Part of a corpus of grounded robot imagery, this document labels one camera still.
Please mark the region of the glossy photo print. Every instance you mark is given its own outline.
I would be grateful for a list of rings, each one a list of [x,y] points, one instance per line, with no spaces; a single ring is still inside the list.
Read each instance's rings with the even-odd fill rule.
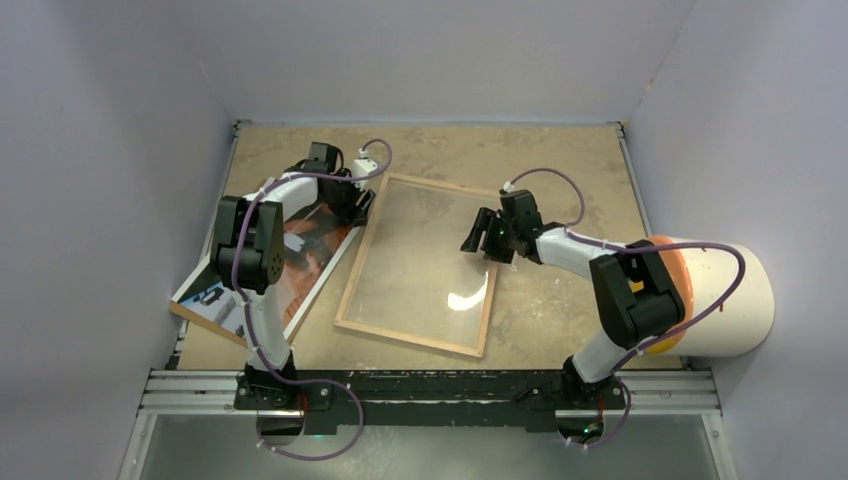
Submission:
[[[284,224],[288,247],[285,267],[274,286],[279,318],[291,339],[335,263],[359,227],[350,227],[330,209],[315,203],[292,214]],[[245,315],[233,291],[225,288],[209,265],[208,252],[172,296],[169,309],[191,324],[244,346]]]

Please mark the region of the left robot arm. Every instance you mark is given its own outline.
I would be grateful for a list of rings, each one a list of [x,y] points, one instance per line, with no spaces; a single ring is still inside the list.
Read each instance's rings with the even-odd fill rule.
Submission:
[[[284,224],[292,214],[318,203],[345,225],[365,225],[376,197],[367,183],[383,174],[391,162],[390,158],[374,160],[362,146],[358,157],[346,166],[338,147],[314,142],[306,158],[269,184],[243,196],[225,195],[217,204],[209,265],[223,286],[233,291],[245,315],[246,387],[259,389],[272,408],[292,405],[302,384],[274,292],[289,250]]]

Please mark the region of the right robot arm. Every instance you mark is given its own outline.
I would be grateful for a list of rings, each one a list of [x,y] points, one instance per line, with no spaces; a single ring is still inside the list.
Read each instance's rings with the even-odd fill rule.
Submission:
[[[565,361],[561,381],[564,399],[584,407],[628,353],[684,319],[681,294],[651,241],[605,244],[546,223],[527,190],[503,192],[500,202],[479,209],[460,249],[503,264],[519,255],[590,280],[601,329]]]

